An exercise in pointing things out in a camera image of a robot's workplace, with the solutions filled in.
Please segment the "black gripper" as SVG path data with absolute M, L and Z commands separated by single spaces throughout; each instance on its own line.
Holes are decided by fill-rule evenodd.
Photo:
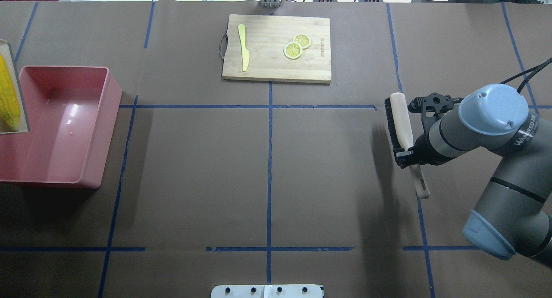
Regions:
M 436 165 L 436 151 L 431 147 L 427 136 L 420 136 L 416 139 L 414 146 L 408 149 L 401 147 L 398 141 L 395 141 L 395 163 L 400 168 L 406 168 L 414 165 Z

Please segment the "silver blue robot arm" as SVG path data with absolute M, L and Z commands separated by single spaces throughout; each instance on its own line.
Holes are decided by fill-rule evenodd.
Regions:
M 420 167 L 441 166 L 478 148 L 501 160 L 463 227 L 477 249 L 509 260 L 520 254 L 551 267 L 551 122 L 531 113 L 515 88 L 495 83 L 464 98 L 432 93 L 410 103 L 401 92 L 384 101 L 395 163 L 411 168 L 427 198 Z

